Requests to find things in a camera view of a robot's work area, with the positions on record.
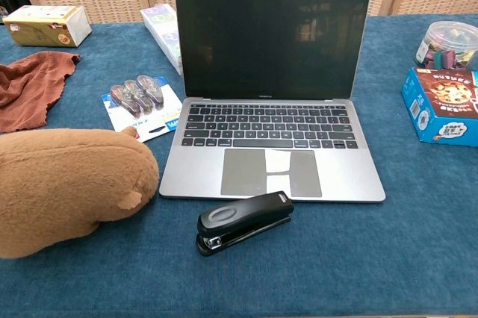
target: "plastic jar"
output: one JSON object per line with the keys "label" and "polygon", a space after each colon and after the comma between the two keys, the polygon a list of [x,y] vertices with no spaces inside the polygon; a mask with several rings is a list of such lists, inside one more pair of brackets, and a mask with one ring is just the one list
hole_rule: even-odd
{"label": "plastic jar", "polygon": [[428,69],[476,70],[476,52],[478,28],[461,22],[440,21],[428,27],[415,61]]}

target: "blue fabric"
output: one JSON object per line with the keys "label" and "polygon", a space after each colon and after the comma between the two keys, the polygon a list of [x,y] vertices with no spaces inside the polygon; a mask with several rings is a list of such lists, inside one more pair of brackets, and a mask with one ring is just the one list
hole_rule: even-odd
{"label": "blue fabric", "polygon": [[[204,258],[197,217],[219,202],[157,196],[88,237],[0,261],[0,317],[478,313],[478,151],[419,142],[400,96],[428,25],[442,19],[478,25],[478,15],[367,20],[353,99],[385,202],[296,204],[291,222]],[[0,63],[39,50],[0,28]],[[143,24],[94,25],[67,51],[82,61],[47,128],[112,128],[101,94],[139,74],[163,75],[184,98]],[[161,170],[172,139],[147,143]]]}

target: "space bar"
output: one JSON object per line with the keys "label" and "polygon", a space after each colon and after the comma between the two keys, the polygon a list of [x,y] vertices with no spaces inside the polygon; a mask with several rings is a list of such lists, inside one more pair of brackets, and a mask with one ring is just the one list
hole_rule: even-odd
{"label": "space bar", "polygon": [[292,140],[234,139],[232,146],[240,148],[291,148]]}

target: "blue box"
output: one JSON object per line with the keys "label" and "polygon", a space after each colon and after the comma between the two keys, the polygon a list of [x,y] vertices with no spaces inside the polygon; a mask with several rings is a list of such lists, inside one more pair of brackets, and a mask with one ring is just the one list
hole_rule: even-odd
{"label": "blue box", "polygon": [[402,97],[420,141],[478,146],[478,72],[412,68]]}

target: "trackpad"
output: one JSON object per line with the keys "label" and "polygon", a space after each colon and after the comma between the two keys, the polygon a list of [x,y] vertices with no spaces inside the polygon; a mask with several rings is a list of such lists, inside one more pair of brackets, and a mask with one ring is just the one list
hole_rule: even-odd
{"label": "trackpad", "polygon": [[225,150],[221,195],[256,196],[280,190],[289,197],[322,196],[312,150]]}

